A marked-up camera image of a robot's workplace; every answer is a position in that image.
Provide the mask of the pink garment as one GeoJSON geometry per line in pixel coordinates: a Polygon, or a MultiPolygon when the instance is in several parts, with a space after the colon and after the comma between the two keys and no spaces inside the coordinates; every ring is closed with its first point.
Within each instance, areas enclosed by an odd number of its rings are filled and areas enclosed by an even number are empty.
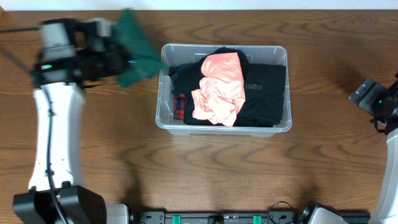
{"type": "Polygon", "coordinates": [[[192,91],[192,116],[212,124],[232,126],[246,101],[244,78],[236,52],[213,54],[201,65],[203,78],[192,91]]]}

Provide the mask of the red plaid garment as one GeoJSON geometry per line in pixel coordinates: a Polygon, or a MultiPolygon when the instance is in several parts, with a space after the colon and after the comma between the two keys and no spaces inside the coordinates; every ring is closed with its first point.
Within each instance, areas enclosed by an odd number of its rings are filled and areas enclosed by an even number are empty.
{"type": "Polygon", "coordinates": [[[184,94],[174,96],[174,119],[183,120],[185,117],[185,106],[187,97],[184,94]]]}

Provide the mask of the dark green garment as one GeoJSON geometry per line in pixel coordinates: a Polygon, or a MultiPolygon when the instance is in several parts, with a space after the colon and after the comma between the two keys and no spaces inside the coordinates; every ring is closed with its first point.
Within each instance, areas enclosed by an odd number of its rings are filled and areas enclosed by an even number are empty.
{"type": "Polygon", "coordinates": [[[116,75],[121,87],[156,76],[163,68],[160,55],[144,33],[134,11],[125,9],[111,28],[111,41],[120,51],[123,70],[116,75]]]}

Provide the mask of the clear plastic storage bin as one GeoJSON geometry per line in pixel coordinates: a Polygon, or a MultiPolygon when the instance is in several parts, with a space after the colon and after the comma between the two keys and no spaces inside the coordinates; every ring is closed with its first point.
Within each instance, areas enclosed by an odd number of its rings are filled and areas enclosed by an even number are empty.
{"type": "MultiPolygon", "coordinates": [[[[189,126],[174,119],[173,83],[168,76],[169,68],[185,63],[194,63],[221,48],[221,45],[166,44],[161,51],[165,68],[159,74],[159,90],[155,121],[158,127],[171,134],[230,134],[271,137],[285,133],[292,127],[289,74],[285,74],[284,107],[281,123],[272,128],[189,126]]],[[[241,50],[250,63],[288,66],[287,51],[278,45],[230,45],[230,49],[241,50]]]]}

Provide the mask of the dark teal garment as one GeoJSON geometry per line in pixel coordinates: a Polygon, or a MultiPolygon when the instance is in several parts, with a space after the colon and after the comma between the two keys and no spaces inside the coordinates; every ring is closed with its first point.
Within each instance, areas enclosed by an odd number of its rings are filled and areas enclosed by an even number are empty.
{"type": "Polygon", "coordinates": [[[193,63],[184,63],[169,68],[169,77],[174,87],[174,95],[184,94],[187,92],[189,84],[192,80],[190,68],[193,63]]]}

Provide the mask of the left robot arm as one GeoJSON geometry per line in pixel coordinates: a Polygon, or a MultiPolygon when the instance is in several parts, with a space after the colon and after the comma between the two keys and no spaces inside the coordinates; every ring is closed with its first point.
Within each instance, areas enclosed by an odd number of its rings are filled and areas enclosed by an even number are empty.
{"type": "Polygon", "coordinates": [[[43,21],[44,44],[31,72],[37,108],[37,152],[28,191],[14,196],[23,223],[129,223],[124,204],[107,204],[83,185],[80,118],[87,82],[121,74],[123,48],[103,18],[43,21]]]}

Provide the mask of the black garment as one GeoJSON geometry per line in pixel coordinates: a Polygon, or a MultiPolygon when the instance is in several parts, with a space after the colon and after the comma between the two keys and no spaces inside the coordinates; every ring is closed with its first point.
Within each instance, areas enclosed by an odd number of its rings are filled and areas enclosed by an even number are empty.
{"type": "Polygon", "coordinates": [[[226,47],[182,65],[171,77],[174,90],[187,97],[184,123],[232,126],[246,101],[244,78],[248,65],[241,50],[226,47]]]}
{"type": "Polygon", "coordinates": [[[271,128],[283,115],[285,76],[283,65],[250,63],[244,78],[246,101],[237,115],[235,126],[271,128]]]}

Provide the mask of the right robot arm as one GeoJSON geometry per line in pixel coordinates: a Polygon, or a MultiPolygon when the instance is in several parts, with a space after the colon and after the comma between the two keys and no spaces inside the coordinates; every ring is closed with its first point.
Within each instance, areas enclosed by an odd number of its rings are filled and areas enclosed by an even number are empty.
{"type": "Polygon", "coordinates": [[[370,114],[376,131],[387,136],[387,162],[381,194],[368,222],[397,224],[397,82],[386,88],[367,78],[349,100],[370,114]]]}

